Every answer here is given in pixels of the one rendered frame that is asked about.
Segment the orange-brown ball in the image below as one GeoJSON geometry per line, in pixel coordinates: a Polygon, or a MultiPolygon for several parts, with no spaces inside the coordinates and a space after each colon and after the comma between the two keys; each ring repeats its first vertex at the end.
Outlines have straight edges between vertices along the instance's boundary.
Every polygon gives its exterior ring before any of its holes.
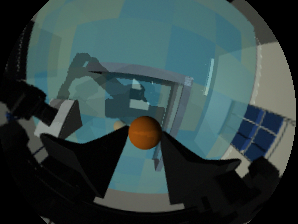
{"type": "Polygon", "coordinates": [[[133,123],[130,123],[128,129],[130,143],[144,151],[156,147],[160,143],[161,135],[161,125],[156,119],[149,116],[138,117],[133,123]]]}

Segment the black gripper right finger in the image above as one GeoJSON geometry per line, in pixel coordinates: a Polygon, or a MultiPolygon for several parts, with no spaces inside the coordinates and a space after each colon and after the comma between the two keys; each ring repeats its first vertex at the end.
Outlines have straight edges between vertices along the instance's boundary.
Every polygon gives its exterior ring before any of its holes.
{"type": "Polygon", "coordinates": [[[233,171],[242,163],[235,157],[229,160],[201,159],[165,131],[162,131],[160,143],[170,205],[181,204],[212,177],[233,171]]]}

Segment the clear l-shaped low wall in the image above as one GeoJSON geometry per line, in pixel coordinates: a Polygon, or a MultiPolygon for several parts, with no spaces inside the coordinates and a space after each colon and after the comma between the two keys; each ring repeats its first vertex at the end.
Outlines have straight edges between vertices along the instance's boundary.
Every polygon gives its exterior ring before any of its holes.
{"type": "MultiPolygon", "coordinates": [[[[114,73],[114,72],[104,72],[104,71],[102,72],[97,71],[97,73],[101,73],[101,75],[105,75],[106,73],[106,75],[117,75],[117,76],[124,75],[124,76],[130,76],[130,77],[144,77],[144,79],[164,81],[164,83],[174,84],[172,101],[170,101],[170,107],[168,111],[168,116],[166,116],[164,129],[162,129],[162,131],[168,132],[170,135],[170,131],[172,131],[173,121],[174,119],[176,119],[177,105],[178,105],[178,101],[180,101],[180,97],[182,95],[181,91],[182,91],[182,87],[184,87],[184,84],[177,84],[177,83],[173,83],[173,81],[170,81],[170,80],[158,79],[158,77],[132,75],[132,73],[120,73],[120,72],[114,73]]],[[[161,143],[158,143],[156,156],[154,156],[154,165],[156,165],[156,169],[157,169],[158,163],[160,163],[161,156],[162,156],[161,143]]]]}

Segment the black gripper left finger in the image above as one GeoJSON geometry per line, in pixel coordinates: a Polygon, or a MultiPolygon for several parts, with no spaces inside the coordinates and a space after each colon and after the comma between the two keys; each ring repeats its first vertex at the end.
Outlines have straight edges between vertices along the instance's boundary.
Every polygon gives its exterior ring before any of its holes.
{"type": "Polygon", "coordinates": [[[122,125],[116,131],[84,144],[72,143],[41,132],[41,144],[47,149],[48,155],[76,169],[90,189],[97,193],[96,196],[104,200],[114,169],[124,152],[122,148],[128,140],[128,129],[129,125],[122,125]]]}

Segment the translucent beige ball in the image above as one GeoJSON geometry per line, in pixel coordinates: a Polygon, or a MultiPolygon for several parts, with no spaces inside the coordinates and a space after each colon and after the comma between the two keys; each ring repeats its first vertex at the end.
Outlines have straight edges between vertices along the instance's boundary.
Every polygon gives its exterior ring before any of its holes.
{"type": "Polygon", "coordinates": [[[124,120],[117,120],[117,121],[114,121],[114,124],[113,124],[113,131],[116,131],[116,129],[118,128],[121,128],[122,125],[126,125],[125,121],[124,120]]]}

